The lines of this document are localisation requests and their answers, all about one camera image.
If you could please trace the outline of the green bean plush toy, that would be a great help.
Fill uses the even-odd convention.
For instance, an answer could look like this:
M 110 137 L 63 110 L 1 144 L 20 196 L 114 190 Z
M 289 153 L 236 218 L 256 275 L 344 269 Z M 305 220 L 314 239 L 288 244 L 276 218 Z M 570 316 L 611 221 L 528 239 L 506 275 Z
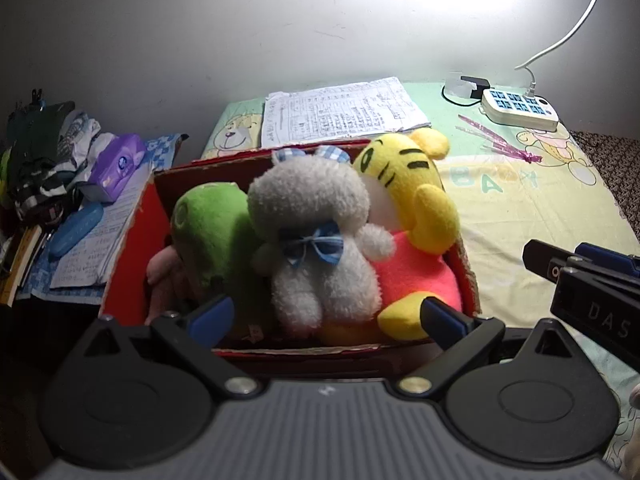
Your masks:
M 262 241 L 250 222 L 247 195 L 236 184 L 208 182 L 191 188 L 175 204 L 170 227 L 196 290 L 239 295 Z

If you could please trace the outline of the yellow tiger plush red shirt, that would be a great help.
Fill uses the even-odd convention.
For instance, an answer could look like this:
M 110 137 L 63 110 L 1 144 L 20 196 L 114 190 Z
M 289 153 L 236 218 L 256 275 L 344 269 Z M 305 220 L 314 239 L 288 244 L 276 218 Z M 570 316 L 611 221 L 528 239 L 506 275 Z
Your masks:
M 396 250 L 373 265 L 382 307 L 362 324 L 326 324 L 320 332 L 326 344 L 424 339 L 420 312 L 427 297 L 462 310 L 457 278 L 444 259 L 457 244 L 460 220 L 435 165 L 449 150 L 444 134 L 421 128 L 382 134 L 352 162 L 369 192 L 369 221 L 393 234 Z

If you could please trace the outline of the white bunny plush checkered ears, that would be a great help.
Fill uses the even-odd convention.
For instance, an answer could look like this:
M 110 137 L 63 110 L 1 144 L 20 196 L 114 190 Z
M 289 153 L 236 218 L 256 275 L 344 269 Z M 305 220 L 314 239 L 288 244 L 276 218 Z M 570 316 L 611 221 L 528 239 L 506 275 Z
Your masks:
M 381 309 L 374 266 L 396 244 L 370 222 L 370 207 L 349 154 L 333 145 L 281 148 L 250 184 L 248 216 L 262 239 L 252 265 L 270 275 L 274 310 L 292 336 L 367 323 Z

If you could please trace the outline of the pink plush toy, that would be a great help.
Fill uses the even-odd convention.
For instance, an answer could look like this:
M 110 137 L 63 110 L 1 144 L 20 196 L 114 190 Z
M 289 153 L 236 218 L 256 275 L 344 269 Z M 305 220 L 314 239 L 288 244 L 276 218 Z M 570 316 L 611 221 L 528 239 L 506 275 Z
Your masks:
M 150 259 L 146 267 L 146 284 L 149 285 L 151 299 L 145 325 L 150 325 L 179 300 L 190 296 L 186 269 L 174 245 L 163 248 Z

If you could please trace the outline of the red cardboard box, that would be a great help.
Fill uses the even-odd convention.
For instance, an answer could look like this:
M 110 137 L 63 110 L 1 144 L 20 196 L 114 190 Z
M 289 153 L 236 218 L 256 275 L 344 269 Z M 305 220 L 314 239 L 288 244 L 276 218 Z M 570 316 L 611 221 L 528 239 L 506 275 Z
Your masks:
M 172 169 L 157 170 L 145 182 L 134 214 L 119 248 L 107 283 L 101 312 L 122 326 L 140 326 L 152 312 L 189 311 L 196 303 L 184 266 L 172 249 L 170 219 L 184 193 L 199 185 L 234 183 L 247 191 L 255 178 L 272 166 L 272 151 L 249 150 L 222 157 L 196 160 Z M 224 296 L 227 284 L 218 281 L 210 290 L 213 314 L 186 324 L 218 356 L 241 363 L 273 360 L 286 366 L 304 359 L 389 358 L 408 356 L 427 346 L 426 340 L 401 344 L 387 342 L 376 326 L 347 346 L 327 346 L 322 341 L 296 342 L 285 338 L 276 318 L 266 307 L 267 283 L 248 271 L 241 292 Z

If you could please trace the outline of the patterned brown cloth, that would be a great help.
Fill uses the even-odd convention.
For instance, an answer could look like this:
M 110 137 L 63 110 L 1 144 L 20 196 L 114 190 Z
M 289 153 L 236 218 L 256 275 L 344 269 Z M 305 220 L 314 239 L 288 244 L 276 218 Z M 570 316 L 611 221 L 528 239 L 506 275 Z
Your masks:
M 636 139 L 588 131 L 570 133 L 597 168 L 623 217 L 639 237 L 640 144 Z

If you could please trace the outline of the papers on blue cloth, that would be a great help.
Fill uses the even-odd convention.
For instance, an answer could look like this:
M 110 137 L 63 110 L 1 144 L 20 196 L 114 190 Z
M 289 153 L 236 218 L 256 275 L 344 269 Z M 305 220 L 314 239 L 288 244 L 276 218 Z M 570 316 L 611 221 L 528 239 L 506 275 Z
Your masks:
M 146 181 L 152 172 L 172 166 L 179 145 L 184 140 L 184 133 L 171 133 L 146 140 L 146 153 L 141 166 L 116 202 L 104 205 L 96 225 L 61 257 L 52 255 L 55 236 L 49 235 L 17 298 L 90 306 L 100 304 L 116 252 Z

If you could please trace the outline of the pink ribbon tassel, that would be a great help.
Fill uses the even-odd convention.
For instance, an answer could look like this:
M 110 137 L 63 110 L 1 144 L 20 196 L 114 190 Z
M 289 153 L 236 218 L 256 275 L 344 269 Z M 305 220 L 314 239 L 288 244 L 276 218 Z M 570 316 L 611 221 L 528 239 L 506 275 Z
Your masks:
M 486 148 L 491 151 L 491 153 L 506 156 L 509 158 L 521 159 L 524 160 L 524 162 L 528 162 L 529 164 L 533 164 L 534 162 L 542 162 L 542 157 L 540 155 L 530 154 L 529 152 L 521 150 L 520 148 L 516 148 L 506 139 L 503 139 L 502 136 L 499 136 L 498 133 L 495 133 L 495 131 L 492 131 L 479 122 L 476 122 L 475 120 L 464 115 L 458 115 L 458 118 L 465 123 L 465 126 L 457 126 L 457 129 L 465 133 L 472 134 L 472 136 L 478 136 L 479 138 L 482 138 L 488 143 Z

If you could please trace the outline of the white blue power strip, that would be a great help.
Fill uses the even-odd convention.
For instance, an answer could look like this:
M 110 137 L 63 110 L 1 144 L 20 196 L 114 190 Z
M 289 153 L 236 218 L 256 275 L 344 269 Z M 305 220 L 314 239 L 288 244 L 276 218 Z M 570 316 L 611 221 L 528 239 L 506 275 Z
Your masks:
M 538 96 L 489 88 L 480 100 L 485 115 L 496 124 L 553 132 L 560 118 L 551 104 Z

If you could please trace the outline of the blue glasses case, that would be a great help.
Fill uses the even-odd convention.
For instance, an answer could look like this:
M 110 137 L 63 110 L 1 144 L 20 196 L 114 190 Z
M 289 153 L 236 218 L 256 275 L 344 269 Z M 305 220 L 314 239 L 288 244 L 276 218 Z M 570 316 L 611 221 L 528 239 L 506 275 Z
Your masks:
M 104 207 L 91 202 L 71 214 L 58 228 L 49 247 L 49 259 L 58 260 L 83 240 L 102 220 Z

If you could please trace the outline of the purple tissue pack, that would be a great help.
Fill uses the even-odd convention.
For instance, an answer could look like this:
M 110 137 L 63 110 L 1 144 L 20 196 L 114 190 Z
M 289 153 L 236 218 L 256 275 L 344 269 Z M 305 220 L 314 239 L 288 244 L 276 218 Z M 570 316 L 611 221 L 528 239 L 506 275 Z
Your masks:
M 146 153 L 135 133 L 115 136 L 98 155 L 88 180 L 80 189 L 90 202 L 115 203 Z

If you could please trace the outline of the black charger adapter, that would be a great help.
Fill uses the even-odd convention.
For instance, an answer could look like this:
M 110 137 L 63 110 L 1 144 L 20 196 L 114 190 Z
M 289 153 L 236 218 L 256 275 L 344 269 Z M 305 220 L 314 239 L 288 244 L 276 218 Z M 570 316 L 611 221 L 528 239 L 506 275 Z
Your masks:
M 490 87 L 488 79 L 457 75 L 445 81 L 440 95 L 446 102 L 455 106 L 471 107 L 480 104 L 484 91 Z

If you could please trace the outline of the pile of clothes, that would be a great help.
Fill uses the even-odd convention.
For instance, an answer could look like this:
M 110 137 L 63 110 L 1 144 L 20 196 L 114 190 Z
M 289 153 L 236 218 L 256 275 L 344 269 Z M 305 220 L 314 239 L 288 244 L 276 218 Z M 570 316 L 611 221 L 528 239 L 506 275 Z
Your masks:
M 55 226 L 70 214 L 99 154 L 115 139 L 73 101 L 48 105 L 40 89 L 9 114 L 6 133 L 1 188 L 26 226 Z

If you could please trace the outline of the handwritten paper notebook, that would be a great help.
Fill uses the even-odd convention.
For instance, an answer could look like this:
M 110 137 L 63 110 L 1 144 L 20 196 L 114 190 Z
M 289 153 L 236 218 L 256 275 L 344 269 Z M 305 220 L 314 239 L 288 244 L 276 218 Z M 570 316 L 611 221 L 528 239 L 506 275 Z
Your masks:
M 262 115 L 260 146 L 277 148 L 406 132 L 431 125 L 396 77 L 299 92 L 272 92 Z

